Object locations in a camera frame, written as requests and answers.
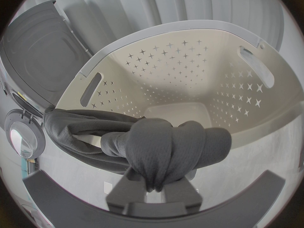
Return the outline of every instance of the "dark gray cloth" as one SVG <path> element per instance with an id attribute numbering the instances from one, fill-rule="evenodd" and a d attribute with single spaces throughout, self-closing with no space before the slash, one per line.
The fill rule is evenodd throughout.
<path id="1" fill-rule="evenodd" d="M 65 152 L 89 165 L 102 162 L 98 167 L 108 171 L 119 164 L 125 171 L 129 163 L 146 179 L 149 190 L 160 191 L 164 184 L 179 180 L 193 169 L 222 161 L 231 148 L 231 135 L 226 129 L 204 129 L 195 121 L 172 127 L 162 119 L 55 109 L 45 115 L 44 124 L 48 135 Z M 72 134 L 101 136 L 101 149 Z"/>
<path id="2" fill-rule="evenodd" d="M 124 174 L 129 168 L 125 158 L 108 156 L 100 148 L 72 135 L 102 136 L 113 131 L 127 132 L 138 120 L 114 112 L 54 109 L 44 115 L 44 127 L 50 139 L 67 154 L 96 168 Z"/>

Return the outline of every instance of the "white laundry basket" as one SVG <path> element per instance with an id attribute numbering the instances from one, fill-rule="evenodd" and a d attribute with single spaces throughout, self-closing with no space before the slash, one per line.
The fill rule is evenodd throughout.
<path id="1" fill-rule="evenodd" d="M 232 148 L 272 133 L 302 113 L 303 89 L 268 43 L 236 25 L 180 21 L 106 46 L 70 83 L 57 108 L 195 120 L 223 127 Z"/>

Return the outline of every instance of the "handle cutout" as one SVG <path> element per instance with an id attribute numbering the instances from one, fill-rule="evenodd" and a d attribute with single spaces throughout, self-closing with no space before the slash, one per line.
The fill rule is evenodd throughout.
<path id="1" fill-rule="evenodd" d="M 89 83 L 89 85 L 87 86 L 86 90 L 84 91 L 84 93 L 82 94 L 81 98 L 80 98 L 80 104 L 83 107 L 86 107 L 93 95 L 93 93 L 95 92 L 95 89 L 97 88 L 98 84 L 100 83 L 102 79 L 102 76 L 100 73 L 95 74 L 94 78 L 91 80 L 91 82 Z"/>
<path id="2" fill-rule="evenodd" d="M 266 65 L 258 59 L 251 51 L 240 47 L 240 57 L 255 71 L 266 88 L 272 88 L 275 78 Z"/>

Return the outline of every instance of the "washing machine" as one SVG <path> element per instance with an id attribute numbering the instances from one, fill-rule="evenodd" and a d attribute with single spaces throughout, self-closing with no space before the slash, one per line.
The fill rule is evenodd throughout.
<path id="1" fill-rule="evenodd" d="M 25 159 L 42 154 L 43 113 L 57 105 L 90 59 L 88 50 L 59 15 L 55 2 L 25 11 L 8 26 L 0 43 L 1 86 L 21 108 L 7 114 L 5 132 L 10 145 Z"/>

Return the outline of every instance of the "washer door glass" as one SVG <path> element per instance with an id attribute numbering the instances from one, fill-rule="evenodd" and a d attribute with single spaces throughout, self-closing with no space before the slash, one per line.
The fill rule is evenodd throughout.
<path id="1" fill-rule="evenodd" d="M 14 122 L 10 127 L 10 138 L 16 152 L 22 158 L 31 158 L 37 149 L 37 138 L 24 123 Z"/>

